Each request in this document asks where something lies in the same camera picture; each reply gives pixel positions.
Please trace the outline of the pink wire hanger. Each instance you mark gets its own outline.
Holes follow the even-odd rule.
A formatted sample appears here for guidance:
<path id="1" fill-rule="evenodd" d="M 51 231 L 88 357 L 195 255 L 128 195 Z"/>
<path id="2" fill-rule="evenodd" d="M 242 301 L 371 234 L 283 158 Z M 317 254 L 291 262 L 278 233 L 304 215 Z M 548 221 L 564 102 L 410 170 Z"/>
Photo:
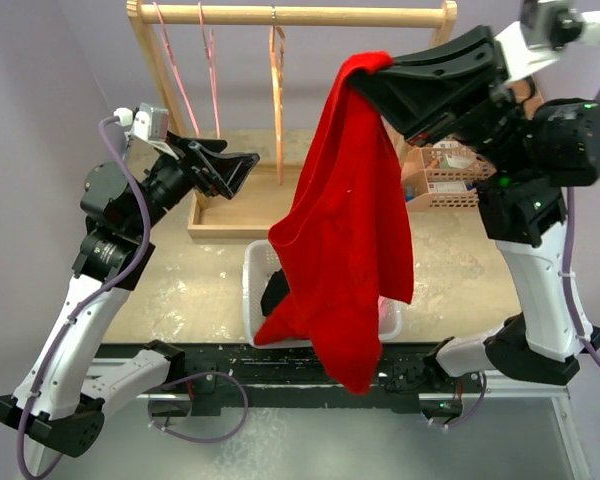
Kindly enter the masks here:
<path id="1" fill-rule="evenodd" d="M 167 28 L 166 28 L 166 23 L 164 21 L 164 17 L 162 15 L 160 6 L 158 5 L 157 2 L 153 2 L 153 6 L 156 10 L 157 16 L 158 16 L 158 20 L 159 20 L 159 25 L 160 25 L 160 29 L 161 29 L 161 39 L 162 39 L 162 43 L 163 43 L 163 47 L 164 50 L 167 54 L 168 60 L 170 62 L 170 67 L 171 67 L 171 71 L 172 74 L 174 76 L 174 79 L 176 81 L 176 84 L 178 86 L 180 95 L 182 97 L 182 100 L 184 102 L 184 105 L 186 107 L 186 111 L 189 117 L 189 120 L 191 122 L 191 125 L 193 127 L 194 133 L 196 134 L 196 136 L 199 136 L 200 134 L 200 128 L 199 128 L 199 124 L 198 121 L 196 119 L 194 110 L 192 108 L 191 102 L 189 100 L 189 96 L 187 94 L 186 88 L 184 86 L 184 82 L 182 80 L 173 50 L 171 48 L 171 43 L 169 40 L 169 36 L 168 36 L 168 32 L 167 32 Z"/>
<path id="2" fill-rule="evenodd" d="M 209 68 L 209 80 L 211 88 L 211 101 L 214 115 L 214 125 L 216 137 L 221 137 L 221 122 L 219 117 L 218 86 L 217 86 L 217 67 L 216 67 L 216 42 L 215 31 L 213 28 L 206 29 L 204 7 L 201 2 L 198 3 L 198 17 L 201 28 L 203 48 Z"/>

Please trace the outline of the black t shirt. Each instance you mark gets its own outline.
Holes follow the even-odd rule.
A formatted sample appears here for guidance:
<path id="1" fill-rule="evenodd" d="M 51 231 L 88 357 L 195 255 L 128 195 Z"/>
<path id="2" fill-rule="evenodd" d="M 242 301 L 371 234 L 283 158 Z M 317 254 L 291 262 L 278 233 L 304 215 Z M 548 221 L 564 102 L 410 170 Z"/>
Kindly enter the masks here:
<path id="1" fill-rule="evenodd" d="M 269 316 L 276 307 L 286 298 L 290 287 L 282 269 L 275 271 L 269 278 L 261 296 L 260 306 L 262 315 Z"/>

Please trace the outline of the red t shirt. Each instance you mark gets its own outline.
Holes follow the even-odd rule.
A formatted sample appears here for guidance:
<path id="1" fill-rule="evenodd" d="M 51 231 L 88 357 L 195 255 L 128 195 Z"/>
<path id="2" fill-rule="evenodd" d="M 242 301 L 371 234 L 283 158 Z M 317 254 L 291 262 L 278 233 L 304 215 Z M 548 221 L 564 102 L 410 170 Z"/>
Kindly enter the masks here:
<path id="1" fill-rule="evenodd" d="M 409 303 L 415 285 L 400 164 L 380 114 L 349 83 L 392 63 L 376 51 L 341 65 L 291 209 L 268 234 L 290 292 L 254 338 L 309 340 L 326 373 L 356 395 L 369 392 L 382 354 L 379 299 Z"/>

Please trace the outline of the wooden hanger with metal hook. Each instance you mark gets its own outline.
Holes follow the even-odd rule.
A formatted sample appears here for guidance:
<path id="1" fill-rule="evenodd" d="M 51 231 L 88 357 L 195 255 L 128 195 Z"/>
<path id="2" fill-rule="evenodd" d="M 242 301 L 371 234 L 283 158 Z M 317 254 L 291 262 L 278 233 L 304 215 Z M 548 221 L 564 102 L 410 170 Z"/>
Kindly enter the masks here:
<path id="1" fill-rule="evenodd" d="M 277 184 L 284 183 L 284 53 L 285 33 L 277 22 L 277 10 L 271 6 L 272 25 L 269 32 L 269 60 L 275 131 Z"/>

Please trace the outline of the pink t shirt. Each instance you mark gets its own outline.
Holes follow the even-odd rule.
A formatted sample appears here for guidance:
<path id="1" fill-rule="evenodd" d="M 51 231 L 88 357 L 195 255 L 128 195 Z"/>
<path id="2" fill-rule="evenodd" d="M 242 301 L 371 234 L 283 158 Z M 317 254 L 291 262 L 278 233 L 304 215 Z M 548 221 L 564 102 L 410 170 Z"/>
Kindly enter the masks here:
<path id="1" fill-rule="evenodd" d="M 391 307 L 391 300 L 380 296 L 378 298 L 378 319 L 379 325 L 382 326 L 388 316 L 389 308 Z"/>

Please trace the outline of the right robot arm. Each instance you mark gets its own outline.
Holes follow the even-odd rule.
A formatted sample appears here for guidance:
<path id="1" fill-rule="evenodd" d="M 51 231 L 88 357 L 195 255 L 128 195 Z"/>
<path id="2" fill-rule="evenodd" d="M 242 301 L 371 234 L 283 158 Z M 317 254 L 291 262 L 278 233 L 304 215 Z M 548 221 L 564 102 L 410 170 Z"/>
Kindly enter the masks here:
<path id="1" fill-rule="evenodd" d="M 556 63 L 562 48 L 529 46 L 519 23 L 478 26 L 448 43 L 393 59 L 351 86 L 411 145 L 450 136 L 489 162 L 476 183 L 486 235 L 503 256 L 521 311 L 496 329 L 441 342 L 425 358 L 426 383 L 496 370 L 519 381 L 567 384 L 578 356 L 600 347 L 571 267 L 574 220 L 564 192 L 600 179 L 600 100 L 558 99 L 527 116 L 512 90 Z"/>

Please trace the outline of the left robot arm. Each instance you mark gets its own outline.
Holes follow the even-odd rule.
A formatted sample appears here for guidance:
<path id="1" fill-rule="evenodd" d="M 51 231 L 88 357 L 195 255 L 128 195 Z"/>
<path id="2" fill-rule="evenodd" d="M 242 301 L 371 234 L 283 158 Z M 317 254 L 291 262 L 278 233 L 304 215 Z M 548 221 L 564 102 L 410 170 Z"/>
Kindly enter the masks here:
<path id="1" fill-rule="evenodd" d="M 86 375 L 112 320 L 155 249 L 149 233 L 188 193 L 232 199 L 257 165 L 256 153 L 229 153 L 227 143 L 169 133 L 141 180 L 115 161 L 87 175 L 80 208 L 86 235 L 72 266 L 67 296 L 52 333 L 20 386 L 0 396 L 0 423 L 69 457 L 95 442 L 107 417 L 137 395 L 174 392 L 186 378 L 185 354 L 154 340 L 115 373 Z"/>

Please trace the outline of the wooden clothes rack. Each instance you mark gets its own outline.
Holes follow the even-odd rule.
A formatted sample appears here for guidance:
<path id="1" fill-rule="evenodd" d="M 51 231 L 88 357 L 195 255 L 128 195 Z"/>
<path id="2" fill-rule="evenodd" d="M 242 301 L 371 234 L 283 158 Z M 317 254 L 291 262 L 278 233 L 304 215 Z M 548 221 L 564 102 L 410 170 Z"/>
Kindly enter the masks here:
<path id="1" fill-rule="evenodd" d="M 159 5 L 166 27 L 199 25 L 198 5 Z M 203 6 L 207 30 L 216 25 L 272 25 L 271 6 Z M 435 9 L 385 7 L 276 7 L 280 27 L 387 27 L 432 30 L 431 45 L 450 40 L 458 6 L 445 1 Z M 158 16 L 153 4 L 129 1 L 126 13 L 146 65 L 174 130 L 182 134 L 192 127 L 186 107 L 164 50 Z M 284 183 L 277 184 L 276 155 L 259 165 L 248 179 L 241 199 L 211 200 L 197 193 L 192 199 L 187 230 L 194 239 L 263 239 L 272 223 L 289 206 L 300 166 L 284 161 Z"/>

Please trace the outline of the peach plastic file organizer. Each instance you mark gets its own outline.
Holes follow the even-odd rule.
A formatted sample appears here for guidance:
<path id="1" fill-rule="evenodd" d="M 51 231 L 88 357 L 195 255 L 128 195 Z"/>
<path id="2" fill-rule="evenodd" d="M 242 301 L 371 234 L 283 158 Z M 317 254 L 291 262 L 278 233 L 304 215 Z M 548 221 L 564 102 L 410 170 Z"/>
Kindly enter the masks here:
<path id="1" fill-rule="evenodd" d="M 495 173 L 490 163 L 451 136 L 425 147 L 402 142 L 397 152 L 404 199 L 411 212 L 475 208 L 475 183 Z"/>

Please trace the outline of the white plastic basket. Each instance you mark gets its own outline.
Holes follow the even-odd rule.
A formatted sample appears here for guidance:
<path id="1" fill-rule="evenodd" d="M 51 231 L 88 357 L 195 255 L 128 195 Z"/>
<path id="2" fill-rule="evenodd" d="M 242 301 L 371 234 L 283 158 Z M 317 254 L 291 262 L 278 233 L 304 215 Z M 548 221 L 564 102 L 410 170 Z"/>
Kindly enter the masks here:
<path id="1" fill-rule="evenodd" d="M 263 346 L 255 344 L 255 335 L 265 320 L 260 306 L 261 296 L 271 275 L 280 268 L 279 258 L 267 240 L 256 240 L 247 246 L 242 272 L 242 317 L 245 338 L 251 346 L 259 349 L 311 347 L 311 342 L 306 339 L 287 339 Z M 379 340 L 382 343 L 396 339 L 401 332 L 404 307 L 404 303 L 391 300 L 388 316 L 384 324 L 379 325 Z"/>

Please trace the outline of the white box with red logo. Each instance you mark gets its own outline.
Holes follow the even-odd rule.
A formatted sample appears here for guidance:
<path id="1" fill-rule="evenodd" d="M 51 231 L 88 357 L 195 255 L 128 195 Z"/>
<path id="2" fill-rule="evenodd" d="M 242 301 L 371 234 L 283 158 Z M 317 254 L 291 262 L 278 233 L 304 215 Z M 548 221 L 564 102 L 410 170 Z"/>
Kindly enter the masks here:
<path id="1" fill-rule="evenodd" d="M 444 181 L 429 182 L 428 190 L 430 193 L 438 194 L 462 194 L 468 191 L 467 185 L 463 181 Z"/>

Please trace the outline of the aluminium rail frame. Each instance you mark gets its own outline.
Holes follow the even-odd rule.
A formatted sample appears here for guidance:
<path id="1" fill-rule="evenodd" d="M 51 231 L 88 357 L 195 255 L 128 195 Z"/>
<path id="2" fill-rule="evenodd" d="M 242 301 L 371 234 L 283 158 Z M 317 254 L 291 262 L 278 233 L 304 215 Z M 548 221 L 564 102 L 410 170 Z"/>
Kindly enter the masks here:
<path id="1" fill-rule="evenodd" d="M 327 376 L 310 347 L 194 344 L 179 348 L 185 354 L 182 377 L 143 393 L 191 384 L 193 409 L 200 415 L 216 415 L 225 407 L 237 406 L 384 408 L 401 414 L 421 413 L 430 423 L 448 429 L 470 416 L 462 406 L 461 389 L 485 394 L 487 372 L 491 370 L 435 383 L 426 373 L 424 361 L 438 345 L 389 345 L 376 368 L 370 392 L 354 397 Z"/>

